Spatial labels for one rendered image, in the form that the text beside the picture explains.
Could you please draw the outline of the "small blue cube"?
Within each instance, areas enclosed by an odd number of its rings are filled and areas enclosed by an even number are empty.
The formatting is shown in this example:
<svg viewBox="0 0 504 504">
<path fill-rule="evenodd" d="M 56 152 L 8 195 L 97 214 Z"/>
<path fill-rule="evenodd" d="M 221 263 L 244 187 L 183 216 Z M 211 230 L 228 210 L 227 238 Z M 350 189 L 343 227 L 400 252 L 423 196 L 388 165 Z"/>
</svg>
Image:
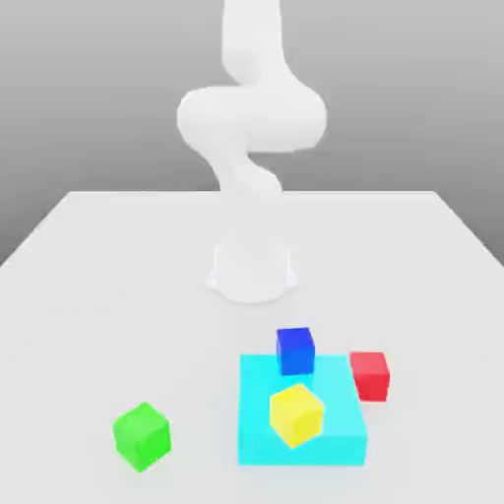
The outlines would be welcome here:
<svg viewBox="0 0 504 504">
<path fill-rule="evenodd" d="M 276 352 L 281 375 L 314 371 L 315 344 L 308 327 L 277 329 Z"/>
</svg>

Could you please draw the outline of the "small yellow cube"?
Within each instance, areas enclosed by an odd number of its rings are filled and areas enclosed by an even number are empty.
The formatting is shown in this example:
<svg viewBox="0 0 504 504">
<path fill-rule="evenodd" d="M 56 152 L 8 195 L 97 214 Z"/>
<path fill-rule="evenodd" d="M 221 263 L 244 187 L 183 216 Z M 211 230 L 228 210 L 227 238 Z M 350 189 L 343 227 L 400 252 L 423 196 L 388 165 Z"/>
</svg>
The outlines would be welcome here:
<svg viewBox="0 0 504 504">
<path fill-rule="evenodd" d="M 324 412 L 323 402 L 302 383 L 270 396 L 270 425 L 289 449 L 322 433 Z"/>
</svg>

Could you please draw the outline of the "small red cube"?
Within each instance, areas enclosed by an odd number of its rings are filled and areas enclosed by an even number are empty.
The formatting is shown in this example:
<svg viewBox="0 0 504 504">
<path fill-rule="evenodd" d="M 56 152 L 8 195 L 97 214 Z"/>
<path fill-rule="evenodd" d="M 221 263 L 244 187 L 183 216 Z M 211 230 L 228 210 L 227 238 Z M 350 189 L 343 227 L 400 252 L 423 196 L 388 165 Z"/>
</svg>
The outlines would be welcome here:
<svg viewBox="0 0 504 504">
<path fill-rule="evenodd" d="M 390 385 L 390 370 L 383 352 L 352 351 L 349 354 L 358 397 L 363 402 L 385 402 Z"/>
</svg>

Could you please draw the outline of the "small green cube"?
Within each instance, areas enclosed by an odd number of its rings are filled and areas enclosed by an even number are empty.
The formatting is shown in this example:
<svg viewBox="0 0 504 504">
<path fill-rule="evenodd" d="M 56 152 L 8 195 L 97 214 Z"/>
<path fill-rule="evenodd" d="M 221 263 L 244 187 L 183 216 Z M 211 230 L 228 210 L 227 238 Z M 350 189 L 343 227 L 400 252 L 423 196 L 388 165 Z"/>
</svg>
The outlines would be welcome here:
<svg viewBox="0 0 504 504">
<path fill-rule="evenodd" d="M 147 402 L 118 416 L 112 432 L 117 452 L 139 473 L 171 451 L 170 423 Z"/>
</svg>

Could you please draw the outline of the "large cyan box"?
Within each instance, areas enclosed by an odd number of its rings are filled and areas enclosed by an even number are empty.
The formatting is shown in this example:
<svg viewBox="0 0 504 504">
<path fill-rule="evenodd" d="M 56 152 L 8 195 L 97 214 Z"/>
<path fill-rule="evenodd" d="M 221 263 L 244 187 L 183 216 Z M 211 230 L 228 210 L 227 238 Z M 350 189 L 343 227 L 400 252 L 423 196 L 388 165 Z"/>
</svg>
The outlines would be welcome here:
<svg viewBox="0 0 504 504">
<path fill-rule="evenodd" d="M 270 396 L 302 383 L 324 405 L 322 432 L 289 448 L 270 424 Z M 238 399 L 240 465 L 361 466 L 367 429 L 348 358 L 317 355 L 309 375 L 282 376 L 272 354 L 242 354 Z"/>
</svg>

